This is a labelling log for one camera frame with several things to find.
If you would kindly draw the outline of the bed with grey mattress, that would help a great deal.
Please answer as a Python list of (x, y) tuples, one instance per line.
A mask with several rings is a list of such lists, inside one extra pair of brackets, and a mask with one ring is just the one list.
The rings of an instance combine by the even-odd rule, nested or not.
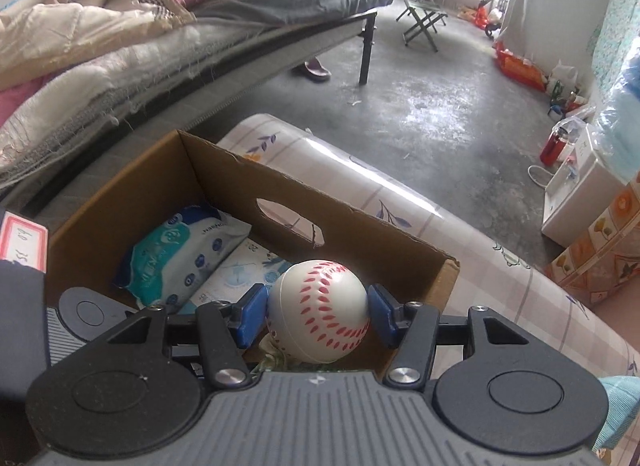
[(65, 189), (114, 145), (135, 152), (194, 125), (176, 104), (227, 105), (247, 88), (349, 39), (369, 38), (393, 0), (197, 0), (194, 22), (7, 88), (20, 103), (1, 120), (1, 204), (47, 224), (76, 201)]

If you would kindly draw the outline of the teal wall hanging cloth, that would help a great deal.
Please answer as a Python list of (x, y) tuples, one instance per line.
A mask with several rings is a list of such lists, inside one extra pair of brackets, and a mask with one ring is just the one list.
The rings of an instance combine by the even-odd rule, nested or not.
[(608, 0), (591, 63), (594, 85), (602, 95), (612, 88), (638, 34), (639, 0)]

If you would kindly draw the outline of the folding stool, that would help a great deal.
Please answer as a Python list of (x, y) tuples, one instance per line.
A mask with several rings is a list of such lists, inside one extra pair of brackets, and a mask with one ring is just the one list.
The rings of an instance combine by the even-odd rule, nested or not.
[(433, 2), (404, 0), (405, 8), (396, 18), (399, 22), (401, 18), (410, 16), (413, 19), (413, 25), (406, 29), (402, 35), (402, 43), (405, 46), (416, 40), (418, 36), (424, 36), (427, 43), (434, 53), (439, 52), (439, 48), (433, 38), (438, 33), (436, 25), (440, 22), (446, 26), (448, 13)]

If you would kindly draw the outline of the blue water dispenser bottle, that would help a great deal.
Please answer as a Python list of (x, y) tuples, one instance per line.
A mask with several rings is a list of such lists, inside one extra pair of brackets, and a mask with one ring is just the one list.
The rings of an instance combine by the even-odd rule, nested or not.
[(622, 181), (632, 181), (640, 167), (639, 38), (594, 119), (593, 140), (603, 162)]

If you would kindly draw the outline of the blue white wet wipes pack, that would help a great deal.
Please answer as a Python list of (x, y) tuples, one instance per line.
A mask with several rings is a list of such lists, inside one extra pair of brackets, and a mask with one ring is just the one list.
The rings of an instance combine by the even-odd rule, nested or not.
[(113, 284), (141, 308), (163, 304), (177, 311), (251, 228), (214, 207), (184, 207), (126, 252)]

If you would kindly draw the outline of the white red baseball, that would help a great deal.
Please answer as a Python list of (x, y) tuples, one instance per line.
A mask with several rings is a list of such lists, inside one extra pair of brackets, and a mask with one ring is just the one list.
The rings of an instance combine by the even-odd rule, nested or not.
[(268, 333), (290, 359), (309, 364), (341, 360), (360, 345), (369, 324), (367, 290), (343, 264), (293, 264), (269, 290)]

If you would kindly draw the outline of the green white cloth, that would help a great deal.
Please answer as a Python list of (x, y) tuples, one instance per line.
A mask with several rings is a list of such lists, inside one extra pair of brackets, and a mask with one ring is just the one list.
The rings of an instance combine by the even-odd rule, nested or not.
[(244, 354), (253, 375), (262, 372), (292, 371), (300, 361), (283, 351), (270, 333), (265, 333)]

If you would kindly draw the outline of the dark slipper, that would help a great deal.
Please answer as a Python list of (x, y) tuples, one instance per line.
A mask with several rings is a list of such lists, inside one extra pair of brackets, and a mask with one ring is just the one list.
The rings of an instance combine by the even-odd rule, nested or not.
[(332, 77), (331, 71), (327, 70), (317, 57), (302, 62), (294, 68), (294, 71), (296, 74), (299, 74), (299, 76), (319, 83), (327, 82)]

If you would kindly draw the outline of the teal knitted cloth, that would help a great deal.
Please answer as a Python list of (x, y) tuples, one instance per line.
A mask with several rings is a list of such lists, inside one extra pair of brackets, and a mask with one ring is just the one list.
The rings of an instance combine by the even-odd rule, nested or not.
[(614, 450), (639, 413), (640, 378), (611, 376), (600, 382), (608, 396), (608, 416), (593, 449)]

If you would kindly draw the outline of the white water dispenser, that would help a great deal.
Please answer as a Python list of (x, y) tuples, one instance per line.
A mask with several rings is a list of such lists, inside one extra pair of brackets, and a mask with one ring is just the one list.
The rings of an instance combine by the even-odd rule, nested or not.
[(624, 185), (606, 165), (586, 128), (544, 188), (541, 233), (562, 247), (569, 246)]

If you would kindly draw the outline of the grey blue box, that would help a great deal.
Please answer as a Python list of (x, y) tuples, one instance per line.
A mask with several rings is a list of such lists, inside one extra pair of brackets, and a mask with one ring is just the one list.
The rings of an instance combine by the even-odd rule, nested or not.
[(275, 252), (247, 238), (183, 304), (179, 314), (192, 314), (200, 305), (215, 300), (235, 303), (256, 283), (270, 289), (289, 267), (291, 264)]

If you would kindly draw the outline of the red thermos bottle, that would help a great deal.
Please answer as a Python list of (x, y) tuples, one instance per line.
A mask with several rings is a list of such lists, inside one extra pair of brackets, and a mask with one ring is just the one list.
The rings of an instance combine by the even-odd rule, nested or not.
[(568, 143), (568, 132), (564, 127), (555, 127), (539, 155), (539, 160), (546, 167), (552, 167), (560, 157)]

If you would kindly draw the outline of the grey curtain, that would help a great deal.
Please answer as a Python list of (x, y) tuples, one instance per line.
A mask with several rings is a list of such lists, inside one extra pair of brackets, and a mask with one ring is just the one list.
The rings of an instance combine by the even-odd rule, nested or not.
[(517, 56), (524, 57), (526, 51), (526, 18), (529, 0), (509, 0), (498, 41)]

